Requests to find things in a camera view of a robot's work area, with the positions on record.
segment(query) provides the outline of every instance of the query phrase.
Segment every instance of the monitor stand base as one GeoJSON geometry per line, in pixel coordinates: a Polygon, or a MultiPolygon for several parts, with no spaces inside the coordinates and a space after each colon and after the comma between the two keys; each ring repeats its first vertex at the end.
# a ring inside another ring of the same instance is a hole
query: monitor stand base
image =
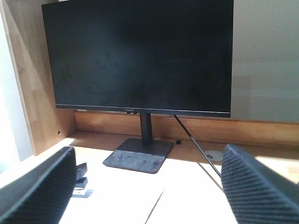
{"type": "Polygon", "coordinates": [[[155,174],[172,147],[173,143],[166,141],[153,141],[152,144],[144,146],[142,139],[127,139],[103,161],[103,164],[155,174]]]}

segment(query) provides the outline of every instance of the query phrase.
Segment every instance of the small black object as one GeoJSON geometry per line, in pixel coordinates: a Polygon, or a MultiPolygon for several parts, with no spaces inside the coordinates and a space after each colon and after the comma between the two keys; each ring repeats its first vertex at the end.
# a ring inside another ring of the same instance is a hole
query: small black object
{"type": "Polygon", "coordinates": [[[81,179],[76,181],[75,188],[84,189],[86,187],[86,184],[88,183],[88,180],[86,177],[82,177],[81,179]]]}
{"type": "Polygon", "coordinates": [[[87,164],[86,164],[86,162],[82,163],[80,165],[77,165],[76,168],[77,168],[77,178],[76,178],[76,180],[79,180],[86,174],[87,164]]]}
{"type": "Polygon", "coordinates": [[[0,189],[0,223],[57,224],[72,196],[75,182],[75,150],[64,147],[0,189]]]}
{"type": "Polygon", "coordinates": [[[299,223],[299,188],[235,145],[224,151],[221,182],[238,224],[299,223]]]}

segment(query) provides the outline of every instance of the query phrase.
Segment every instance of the wooden panel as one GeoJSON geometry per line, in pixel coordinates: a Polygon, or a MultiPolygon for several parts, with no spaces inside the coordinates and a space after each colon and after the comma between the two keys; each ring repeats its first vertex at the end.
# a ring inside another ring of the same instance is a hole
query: wooden panel
{"type": "MultiPolygon", "coordinates": [[[[68,139],[72,140],[72,146],[113,151],[128,138],[136,138],[136,136],[79,131],[69,136],[68,139]]],[[[196,148],[194,143],[190,140],[182,140],[181,145],[176,145],[175,140],[161,140],[170,141],[174,143],[174,147],[168,154],[167,158],[184,161],[193,161],[197,163],[205,163],[208,166],[207,161],[203,158],[203,156],[201,155],[200,151],[196,148]]],[[[200,142],[200,145],[204,151],[218,150],[223,152],[225,148],[225,144],[222,143],[200,142]]],[[[271,169],[283,175],[285,178],[293,181],[294,183],[298,182],[299,150],[244,145],[239,146],[247,152],[249,152],[252,156],[254,156],[263,164],[267,165],[271,169]]],[[[222,162],[214,162],[214,164],[221,165],[222,162]]]]}
{"type": "Polygon", "coordinates": [[[41,8],[42,4],[55,1],[0,1],[34,154],[43,152],[76,130],[74,111],[55,107],[41,8]]]}
{"type": "MultiPolygon", "coordinates": [[[[76,112],[75,117],[80,131],[141,135],[138,115],[76,112]]],[[[299,149],[299,124],[186,116],[181,120],[195,139],[200,141],[299,149]]],[[[155,137],[189,139],[172,116],[152,115],[152,126],[155,137]]]]}

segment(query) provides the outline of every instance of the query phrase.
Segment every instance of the monitor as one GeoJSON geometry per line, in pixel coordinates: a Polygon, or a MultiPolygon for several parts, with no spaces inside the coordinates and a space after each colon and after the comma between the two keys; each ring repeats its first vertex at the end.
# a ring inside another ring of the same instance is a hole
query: monitor
{"type": "MultiPolygon", "coordinates": [[[[233,3],[43,5],[56,106],[140,113],[144,146],[153,145],[151,113],[230,117],[233,3]]],[[[130,151],[142,151],[134,147],[139,143],[128,144],[130,151]]]]}

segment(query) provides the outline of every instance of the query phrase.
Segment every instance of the sunlight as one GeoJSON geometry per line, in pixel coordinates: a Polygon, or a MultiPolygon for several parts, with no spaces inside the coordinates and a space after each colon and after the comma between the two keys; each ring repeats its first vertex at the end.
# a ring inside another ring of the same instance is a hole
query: sunlight
{"type": "Polygon", "coordinates": [[[262,164],[297,184],[299,181],[299,160],[256,156],[262,164]]]}

